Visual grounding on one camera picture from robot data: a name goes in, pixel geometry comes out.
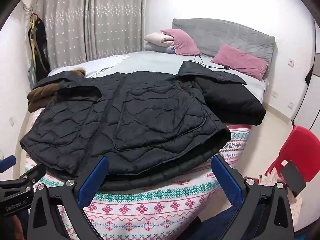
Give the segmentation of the black quilted puffer jacket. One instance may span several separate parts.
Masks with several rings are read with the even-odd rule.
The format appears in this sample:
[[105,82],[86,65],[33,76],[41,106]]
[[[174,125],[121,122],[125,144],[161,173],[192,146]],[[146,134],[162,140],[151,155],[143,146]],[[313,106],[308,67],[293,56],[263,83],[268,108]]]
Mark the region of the black quilted puffer jacket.
[[109,169],[101,189],[120,191],[158,184],[191,170],[219,152],[231,132],[194,86],[240,85],[228,72],[184,62],[176,75],[138,71],[85,78],[72,71],[47,77],[57,84],[20,144],[57,178],[80,176],[95,157]]

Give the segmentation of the patterned red green bedspread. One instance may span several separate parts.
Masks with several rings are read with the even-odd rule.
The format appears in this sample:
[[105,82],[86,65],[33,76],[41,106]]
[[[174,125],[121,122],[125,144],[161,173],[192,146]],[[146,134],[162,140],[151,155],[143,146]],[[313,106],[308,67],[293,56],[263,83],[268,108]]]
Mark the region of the patterned red green bedspread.
[[102,239],[175,239],[218,187],[207,160],[157,186],[98,192],[84,212]]

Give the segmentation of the brown fur-trimmed coat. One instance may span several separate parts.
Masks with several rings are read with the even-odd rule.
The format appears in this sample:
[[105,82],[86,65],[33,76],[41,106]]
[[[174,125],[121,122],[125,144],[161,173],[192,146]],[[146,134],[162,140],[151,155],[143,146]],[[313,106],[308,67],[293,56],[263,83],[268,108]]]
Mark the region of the brown fur-trimmed coat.
[[68,81],[69,77],[85,77],[86,71],[84,68],[75,68],[54,74],[40,81],[27,95],[28,111],[33,113],[38,109],[47,107],[57,93],[59,83]]

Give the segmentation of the red plastic chair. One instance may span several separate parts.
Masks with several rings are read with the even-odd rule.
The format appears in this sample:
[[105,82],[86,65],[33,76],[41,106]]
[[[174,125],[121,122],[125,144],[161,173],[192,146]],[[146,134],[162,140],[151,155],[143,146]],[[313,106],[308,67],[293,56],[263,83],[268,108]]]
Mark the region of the red plastic chair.
[[279,156],[273,161],[266,172],[275,168],[281,172],[283,161],[293,162],[303,180],[308,183],[319,172],[319,139],[310,130],[294,126],[287,140],[279,151]]

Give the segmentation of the black folded coat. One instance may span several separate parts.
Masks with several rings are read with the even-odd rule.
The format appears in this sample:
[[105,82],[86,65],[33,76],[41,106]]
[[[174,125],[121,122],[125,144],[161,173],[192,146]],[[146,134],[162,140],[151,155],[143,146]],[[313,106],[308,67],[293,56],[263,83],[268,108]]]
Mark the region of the black folded coat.
[[193,85],[199,89],[206,105],[225,124],[254,125],[262,123],[266,110],[262,103],[238,83],[217,83],[197,77]]

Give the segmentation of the white wardrobe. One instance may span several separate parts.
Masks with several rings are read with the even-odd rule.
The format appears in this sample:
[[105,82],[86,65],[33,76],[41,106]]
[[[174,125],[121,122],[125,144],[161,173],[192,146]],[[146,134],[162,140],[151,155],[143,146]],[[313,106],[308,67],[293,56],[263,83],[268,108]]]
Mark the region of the white wardrobe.
[[302,103],[292,120],[293,126],[298,125],[310,130],[319,138],[319,26],[315,23],[316,45],[313,65],[306,76],[308,85]]

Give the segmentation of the pink pillow by headboard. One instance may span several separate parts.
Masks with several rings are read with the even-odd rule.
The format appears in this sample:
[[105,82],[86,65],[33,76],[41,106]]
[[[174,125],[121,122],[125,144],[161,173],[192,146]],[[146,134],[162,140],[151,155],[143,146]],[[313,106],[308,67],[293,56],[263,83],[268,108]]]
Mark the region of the pink pillow by headboard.
[[260,81],[263,79],[263,75],[268,67],[267,61],[227,44],[224,44],[220,48],[211,62],[224,67],[229,67]]

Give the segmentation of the grey bed sheet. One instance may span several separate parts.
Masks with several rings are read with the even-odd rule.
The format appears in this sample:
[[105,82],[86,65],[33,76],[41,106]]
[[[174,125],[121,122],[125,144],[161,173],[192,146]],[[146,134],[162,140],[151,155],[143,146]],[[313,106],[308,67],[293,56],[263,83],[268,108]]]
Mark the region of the grey bed sheet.
[[85,77],[102,77],[116,72],[132,73],[137,71],[160,72],[177,74],[183,61],[195,61],[200,65],[211,69],[212,71],[224,71],[223,66],[212,63],[210,57],[206,56],[182,56],[176,54],[159,53],[155,51],[140,51],[124,55],[108,56],[102,59],[88,61],[85,63],[60,67],[52,70],[49,76],[74,70],[75,68],[84,68]]

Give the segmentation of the grey folded blanket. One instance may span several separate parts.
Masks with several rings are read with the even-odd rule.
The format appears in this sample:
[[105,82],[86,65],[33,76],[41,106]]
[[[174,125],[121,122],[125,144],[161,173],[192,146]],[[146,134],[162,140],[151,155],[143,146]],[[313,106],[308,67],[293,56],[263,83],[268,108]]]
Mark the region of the grey folded blanket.
[[167,54],[174,54],[175,48],[174,46],[168,46],[168,47],[161,47],[156,44],[153,44],[151,42],[147,42],[144,46],[145,51],[155,51],[159,53],[167,53]]

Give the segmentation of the pink pillow near blankets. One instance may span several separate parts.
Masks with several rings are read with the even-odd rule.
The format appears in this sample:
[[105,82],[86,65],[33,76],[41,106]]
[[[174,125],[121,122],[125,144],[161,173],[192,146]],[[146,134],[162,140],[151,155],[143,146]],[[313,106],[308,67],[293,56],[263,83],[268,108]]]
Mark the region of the pink pillow near blankets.
[[194,40],[181,29],[162,29],[161,33],[169,35],[174,39],[175,53],[183,56],[197,56],[200,55]]

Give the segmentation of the grey padded headboard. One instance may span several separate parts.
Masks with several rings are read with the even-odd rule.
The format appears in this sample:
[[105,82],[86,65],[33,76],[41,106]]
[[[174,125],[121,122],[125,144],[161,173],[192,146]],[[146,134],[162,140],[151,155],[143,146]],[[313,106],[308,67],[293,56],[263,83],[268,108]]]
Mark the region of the grey padded headboard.
[[267,62],[262,79],[268,77],[276,41],[273,36],[247,26],[218,19],[173,19],[172,27],[185,31],[201,54],[214,58],[223,45],[229,45]]

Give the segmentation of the beige folded blanket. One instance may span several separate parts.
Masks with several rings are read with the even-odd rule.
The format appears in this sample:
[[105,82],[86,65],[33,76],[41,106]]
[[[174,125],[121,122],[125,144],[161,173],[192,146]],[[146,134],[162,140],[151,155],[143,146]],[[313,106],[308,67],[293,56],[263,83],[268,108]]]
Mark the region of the beige folded blanket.
[[144,40],[160,47],[169,47],[174,44],[174,38],[163,33],[151,33],[146,35]]

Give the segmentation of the grey dotted curtain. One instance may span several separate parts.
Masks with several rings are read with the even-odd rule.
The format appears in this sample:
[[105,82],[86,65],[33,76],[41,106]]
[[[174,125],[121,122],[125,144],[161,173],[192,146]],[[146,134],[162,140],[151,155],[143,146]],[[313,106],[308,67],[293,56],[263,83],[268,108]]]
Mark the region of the grey dotted curtain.
[[143,50],[145,0],[32,0],[51,69]]

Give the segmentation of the dark clothes hanging on wall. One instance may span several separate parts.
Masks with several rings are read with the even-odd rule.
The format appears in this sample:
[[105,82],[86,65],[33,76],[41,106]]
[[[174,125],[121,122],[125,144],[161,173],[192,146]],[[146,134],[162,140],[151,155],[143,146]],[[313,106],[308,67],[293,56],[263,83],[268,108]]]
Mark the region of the dark clothes hanging on wall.
[[47,36],[43,20],[36,13],[30,16],[28,39],[31,49],[31,71],[38,83],[50,73],[47,53]]

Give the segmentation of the white wall socket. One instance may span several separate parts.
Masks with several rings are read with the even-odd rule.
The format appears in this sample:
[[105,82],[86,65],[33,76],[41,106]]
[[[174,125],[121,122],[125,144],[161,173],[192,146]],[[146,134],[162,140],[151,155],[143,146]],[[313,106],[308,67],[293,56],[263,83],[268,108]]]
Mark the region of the white wall socket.
[[294,62],[292,59],[289,59],[288,65],[289,65],[290,67],[294,67],[294,64],[295,64],[295,62]]

